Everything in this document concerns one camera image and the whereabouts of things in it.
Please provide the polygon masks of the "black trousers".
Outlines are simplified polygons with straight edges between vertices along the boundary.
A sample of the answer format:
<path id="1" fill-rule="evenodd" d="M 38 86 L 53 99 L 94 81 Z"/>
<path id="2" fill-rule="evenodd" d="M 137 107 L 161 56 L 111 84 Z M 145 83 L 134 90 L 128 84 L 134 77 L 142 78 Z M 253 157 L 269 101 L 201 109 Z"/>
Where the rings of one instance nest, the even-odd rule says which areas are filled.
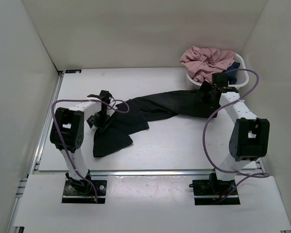
<path id="1" fill-rule="evenodd" d="M 129 112 L 114 113 L 110 125 L 94 134 L 93 157 L 100 158 L 130 146 L 130 135 L 149 129 L 148 122 L 177 115 L 208 118 L 220 105 L 209 91 L 179 90 L 127 101 Z"/>

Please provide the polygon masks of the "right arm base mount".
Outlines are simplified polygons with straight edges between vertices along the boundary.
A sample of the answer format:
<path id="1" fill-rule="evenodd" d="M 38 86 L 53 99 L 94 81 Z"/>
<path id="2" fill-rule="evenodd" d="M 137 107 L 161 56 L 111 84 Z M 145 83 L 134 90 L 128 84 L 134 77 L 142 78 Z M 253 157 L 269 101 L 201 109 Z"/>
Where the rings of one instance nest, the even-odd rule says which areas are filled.
<path id="1" fill-rule="evenodd" d="M 192 180 L 189 187 L 193 189 L 195 205 L 240 205 L 237 189 L 232 181 L 219 181 L 212 175 L 207 180 Z"/>

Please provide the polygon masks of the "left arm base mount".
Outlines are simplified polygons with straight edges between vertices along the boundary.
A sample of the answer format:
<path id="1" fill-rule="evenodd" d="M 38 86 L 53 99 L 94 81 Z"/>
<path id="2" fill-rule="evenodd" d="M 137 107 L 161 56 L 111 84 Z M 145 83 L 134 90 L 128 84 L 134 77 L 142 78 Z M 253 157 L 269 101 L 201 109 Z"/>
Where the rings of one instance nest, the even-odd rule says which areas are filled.
<path id="1" fill-rule="evenodd" d="M 93 186 L 84 180 L 74 180 L 66 173 L 62 203 L 104 204 L 107 192 L 107 180 L 91 180 Z"/>

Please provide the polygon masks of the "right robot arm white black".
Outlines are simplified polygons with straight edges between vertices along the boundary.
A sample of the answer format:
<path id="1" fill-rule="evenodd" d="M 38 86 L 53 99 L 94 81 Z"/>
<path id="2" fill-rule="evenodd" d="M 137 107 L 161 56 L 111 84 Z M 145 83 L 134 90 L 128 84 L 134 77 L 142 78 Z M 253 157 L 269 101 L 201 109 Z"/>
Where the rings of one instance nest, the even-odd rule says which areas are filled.
<path id="1" fill-rule="evenodd" d="M 238 89 L 228 86 L 227 74 L 216 73 L 212 83 L 204 81 L 199 89 L 202 93 L 201 101 L 210 110 L 203 133 L 202 145 L 206 158 L 213 166 L 209 176 L 208 188 L 214 194 L 221 193 L 226 183 L 250 162 L 264 157 L 268 149 L 270 122 L 259 118 L 246 106 L 244 98 Z M 206 131 L 211 119 L 218 112 L 225 110 L 234 124 L 228 143 L 229 153 L 220 165 L 216 165 L 207 151 Z"/>

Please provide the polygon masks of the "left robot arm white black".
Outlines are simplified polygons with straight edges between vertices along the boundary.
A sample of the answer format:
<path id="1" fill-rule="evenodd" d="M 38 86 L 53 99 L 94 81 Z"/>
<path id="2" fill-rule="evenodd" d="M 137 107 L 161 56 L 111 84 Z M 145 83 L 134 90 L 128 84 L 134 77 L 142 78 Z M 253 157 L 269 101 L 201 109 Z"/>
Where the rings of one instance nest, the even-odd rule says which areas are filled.
<path id="1" fill-rule="evenodd" d="M 84 140 L 84 125 L 104 130 L 111 122 L 113 109 L 108 109 L 113 97 L 109 91 L 102 90 L 99 95 L 89 95 L 86 100 L 72 100 L 74 106 L 59 107 L 53 111 L 53 125 L 50 142 L 63 155 L 70 185 L 81 194 L 92 189 L 90 172 L 84 163 L 81 146 Z"/>

